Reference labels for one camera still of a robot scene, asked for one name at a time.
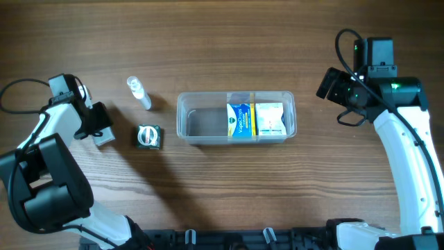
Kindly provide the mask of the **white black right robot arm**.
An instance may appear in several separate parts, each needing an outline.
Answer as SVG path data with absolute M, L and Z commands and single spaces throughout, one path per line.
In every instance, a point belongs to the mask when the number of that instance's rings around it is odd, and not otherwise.
M 385 148 L 400 206 L 400 233 L 355 219 L 330 220 L 336 249 L 442 249 L 443 173 L 428 102 L 414 77 L 367 78 L 364 85 L 329 68 L 317 96 L 372 123 Z

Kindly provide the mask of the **white green Panadol box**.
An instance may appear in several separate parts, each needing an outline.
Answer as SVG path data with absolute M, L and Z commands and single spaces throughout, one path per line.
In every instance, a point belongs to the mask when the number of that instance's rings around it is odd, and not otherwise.
M 96 146 L 104 145 L 115 139 L 112 128 L 109 126 L 92 135 L 92 139 Z

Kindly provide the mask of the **blue VapoDrops lozenge box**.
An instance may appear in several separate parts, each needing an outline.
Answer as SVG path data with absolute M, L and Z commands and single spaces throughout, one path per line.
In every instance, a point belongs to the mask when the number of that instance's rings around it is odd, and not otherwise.
M 241 103 L 226 105 L 228 115 L 228 136 L 256 136 L 255 104 Z

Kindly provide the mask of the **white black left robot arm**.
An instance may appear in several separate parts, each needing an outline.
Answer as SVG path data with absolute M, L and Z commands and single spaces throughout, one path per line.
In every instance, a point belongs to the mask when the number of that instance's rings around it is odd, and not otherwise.
M 129 217 L 95 202 L 91 185 L 69 145 L 111 126 L 101 103 L 51 103 L 28 139 L 1 156 L 1 180 L 11 214 L 30 233 L 70 232 L 100 249 L 153 249 L 152 240 Z

